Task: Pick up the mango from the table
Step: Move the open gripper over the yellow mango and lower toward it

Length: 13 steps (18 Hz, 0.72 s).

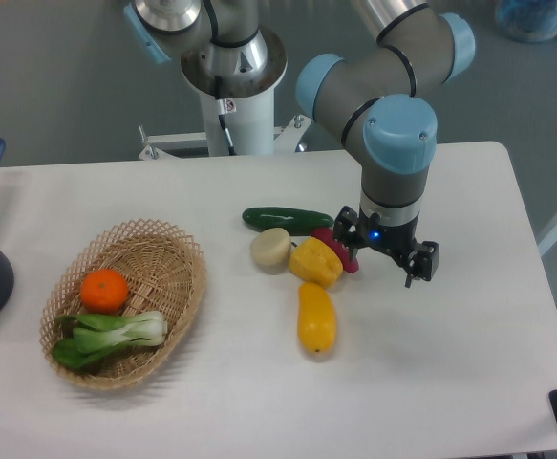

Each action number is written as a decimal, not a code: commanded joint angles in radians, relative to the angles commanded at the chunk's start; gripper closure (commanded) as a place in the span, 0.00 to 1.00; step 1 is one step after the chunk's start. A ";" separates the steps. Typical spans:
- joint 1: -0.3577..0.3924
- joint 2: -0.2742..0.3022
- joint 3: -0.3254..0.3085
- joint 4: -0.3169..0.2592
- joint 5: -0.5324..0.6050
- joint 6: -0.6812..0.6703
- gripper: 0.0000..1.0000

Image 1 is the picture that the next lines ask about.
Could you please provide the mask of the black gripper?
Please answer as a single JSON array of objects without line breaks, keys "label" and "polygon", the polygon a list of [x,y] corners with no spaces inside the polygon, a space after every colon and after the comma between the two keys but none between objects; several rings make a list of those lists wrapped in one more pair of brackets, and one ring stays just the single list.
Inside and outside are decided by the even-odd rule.
[{"label": "black gripper", "polygon": [[364,248],[390,256],[404,266],[404,287],[410,288],[416,280],[431,281],[439,266],[439,244],[416,241],[417,224],[418,215],[403,225],[381,225],[379,218],[344,206],[334,219],[332,238],[348,252],[350,261],[355,261],[358,251]]}]

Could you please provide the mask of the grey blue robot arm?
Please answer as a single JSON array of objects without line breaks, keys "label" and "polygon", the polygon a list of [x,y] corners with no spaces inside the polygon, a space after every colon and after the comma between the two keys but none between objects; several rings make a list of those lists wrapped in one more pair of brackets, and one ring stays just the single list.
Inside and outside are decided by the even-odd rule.
[{"label": "grey blue robot arm", "polygon": [[[342,208],[334,237],[349,253],[391,257],[408,281],[430,280],[439,245],[415,237],[437,148],[438,121],[420,98],[463,72],[476,51],[468,23],[424,1],[357,1],[375,39],[358,63],[324,54],[299,74],[296,100],[360,164],[358,209]],[[124,14],[157,62],[176,60],[198,93],[213,156],[274,150],[274,90],[287,69],[281,39],[255,1],[131,1]]]}]

